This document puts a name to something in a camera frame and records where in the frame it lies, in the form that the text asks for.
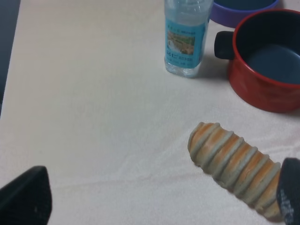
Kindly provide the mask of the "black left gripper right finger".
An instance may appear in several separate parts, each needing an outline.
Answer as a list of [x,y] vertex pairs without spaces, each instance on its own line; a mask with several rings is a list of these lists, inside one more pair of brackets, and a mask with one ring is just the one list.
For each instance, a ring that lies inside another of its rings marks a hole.
[[278,186],[277,203],[287,225],[300,225],[300,160],[283,161]]

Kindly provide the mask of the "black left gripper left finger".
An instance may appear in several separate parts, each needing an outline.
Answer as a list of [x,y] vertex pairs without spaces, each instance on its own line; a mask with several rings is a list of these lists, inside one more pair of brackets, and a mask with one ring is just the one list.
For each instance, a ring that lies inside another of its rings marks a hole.
[[45,166],[34,166],[0,189],[2,225],[46,225],[52,213],[52,193]]

